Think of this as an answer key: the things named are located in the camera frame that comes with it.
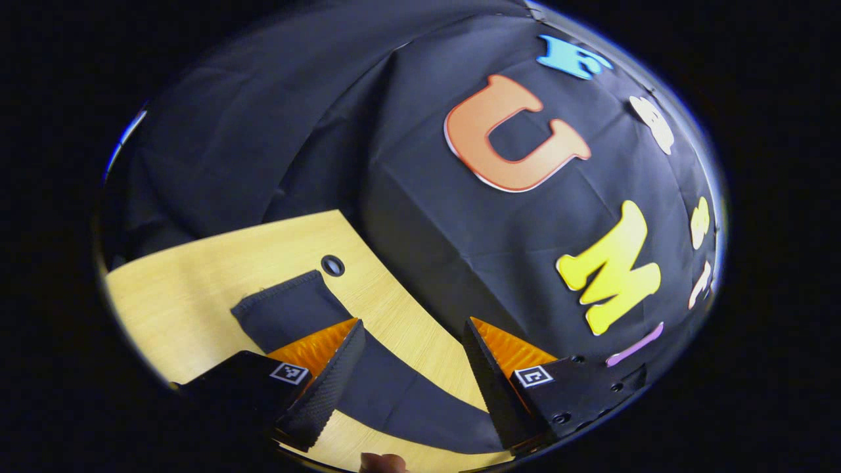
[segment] screw hole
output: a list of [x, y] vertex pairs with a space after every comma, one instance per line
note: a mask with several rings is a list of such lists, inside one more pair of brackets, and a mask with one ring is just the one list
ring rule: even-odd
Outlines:
[[331, 254], [321, 259], [321, 268], [330, 276], [339, 277], [345, 273], [345, 264]]
[[558, 414], [555, 417], [552, 417], [552, 422], [554, 423], [567, 423], [572, 416], [569, 415], [569, 412], [564, 412], [563, 414]]

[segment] light wood surface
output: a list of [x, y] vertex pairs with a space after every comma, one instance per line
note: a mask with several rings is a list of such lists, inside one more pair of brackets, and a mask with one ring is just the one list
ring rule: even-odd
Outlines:
[[[411, 297], [338, 210], [254, 226], [169, 248], [106, 276], [129, 338], [166, 381], [186, 383], [240, 350], [263, 351], [230, 309], [242, 298], [318, 269], [345, 264], [327, 287], [386, 348], [427, 379], [487, 411], [462, 345]], [[510, 460], [507, 452], [457, 454], [408, 442], [333, 412], [307, 458], [359, 470], [359, 454], [401, 455], [413, 473]]]

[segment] orange soft gripper pad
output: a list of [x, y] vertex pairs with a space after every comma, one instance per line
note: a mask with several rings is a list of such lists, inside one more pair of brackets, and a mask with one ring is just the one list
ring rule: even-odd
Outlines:
[[313, 375], [312, 380], [309, 381], [309, 384], [312, 384], [330, 363], [333, 355], [336, 354], [336, 350], [339, 349], [341, 343], [345, 341], [345, 337], [357, 322], [359, 322], [359, 319], [355, 317], [339, 322], [300, 338], [285, 347], [278, 348], [267, 356], [271, 359], [296, 364], [308, 369]]
[[470, 317], [470, 320], [473, 321], [476, 330], [482, 336], [484, 344], [494, 355], [496, 363], [505, 373], [506, 379], [511, 378], [511, 373], [515, 369], [531, 368], [558, 360], [540, 348], [524, 342], [487, 322], [482, 322], [476, 317]]

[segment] yellow letter m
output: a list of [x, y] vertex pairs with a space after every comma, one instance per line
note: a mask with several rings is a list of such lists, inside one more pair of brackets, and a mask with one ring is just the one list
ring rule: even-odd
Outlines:
[[587, 310], [585, 317], [594, 335], [606, 332], [619, 317], [659, 289], [660, 267], [656, 263], [631, 271], [647, 234], [643, 213], [636, 204], [626, 200], [622, 203], [619, 223], [601, 240], [578, 257], [567, 254], [558, 260], [558, 272], [571, 290], [582, 290], [587, 278], [599, 271], [581, 295], [581, 304], [610, 298]]

